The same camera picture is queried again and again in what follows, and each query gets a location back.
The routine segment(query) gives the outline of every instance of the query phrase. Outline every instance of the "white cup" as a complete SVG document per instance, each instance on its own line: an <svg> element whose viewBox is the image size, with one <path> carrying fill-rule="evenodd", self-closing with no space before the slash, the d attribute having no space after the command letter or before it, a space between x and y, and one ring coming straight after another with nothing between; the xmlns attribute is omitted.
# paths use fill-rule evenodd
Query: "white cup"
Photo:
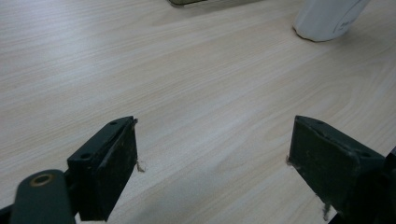
<svg viewBox="0 0 396 224"><path fill-rule="evenodd" d="M305 0L294 21L297 35L326 41L343 35L370 0Z"/></svg>

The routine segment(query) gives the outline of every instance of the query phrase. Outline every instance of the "white plastic object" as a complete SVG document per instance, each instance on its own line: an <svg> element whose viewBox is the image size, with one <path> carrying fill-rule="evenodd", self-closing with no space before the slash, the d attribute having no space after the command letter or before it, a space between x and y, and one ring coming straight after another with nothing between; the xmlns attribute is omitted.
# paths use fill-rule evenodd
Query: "white plastic object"
<svg viewBox="0 0 396 224"><path fill-rule="evenodd" d="M297 35L326 41L343 35L370 0L305 0L294 21Z"/></svg>

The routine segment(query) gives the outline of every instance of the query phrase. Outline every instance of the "white object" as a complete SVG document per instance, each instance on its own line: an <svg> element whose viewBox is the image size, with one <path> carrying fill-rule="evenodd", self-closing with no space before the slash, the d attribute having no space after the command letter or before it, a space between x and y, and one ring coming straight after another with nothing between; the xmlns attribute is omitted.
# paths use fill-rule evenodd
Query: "white object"
<svg viewBox="0 0 396 224"><path fill-rule="evenodd" d="M297 35L326 41L343 35L370 0L305 0L294 21Z"/></svg>

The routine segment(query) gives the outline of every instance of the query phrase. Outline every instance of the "wooden table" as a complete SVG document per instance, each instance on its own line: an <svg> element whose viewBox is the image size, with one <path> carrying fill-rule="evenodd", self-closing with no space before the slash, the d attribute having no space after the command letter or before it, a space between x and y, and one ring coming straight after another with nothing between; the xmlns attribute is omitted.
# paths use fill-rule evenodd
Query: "wooden table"
<svg viewBox="0 0 396 224"><path fill-rule="evenodd" d="M302 0L4 1L0 206L107 122L134 115L144 174L109 223L325 223L285 164L295 115L383 155L396 145L396 2L313 43Z"/></svg>

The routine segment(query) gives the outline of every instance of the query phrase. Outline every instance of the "light wood tabletop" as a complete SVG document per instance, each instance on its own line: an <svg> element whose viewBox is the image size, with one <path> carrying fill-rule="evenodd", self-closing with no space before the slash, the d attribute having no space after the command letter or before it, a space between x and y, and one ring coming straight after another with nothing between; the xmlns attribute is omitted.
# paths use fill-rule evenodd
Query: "light wood tabletop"
<svg viewBox="0 0 396 224"><path fill-rule="evenodd" d="M0 207L133 115L146 172L108 223L326 223L285 163L294 116L396 146L396 2L373 0L322 43L293 31L302 3L2 1Z"/></svg>

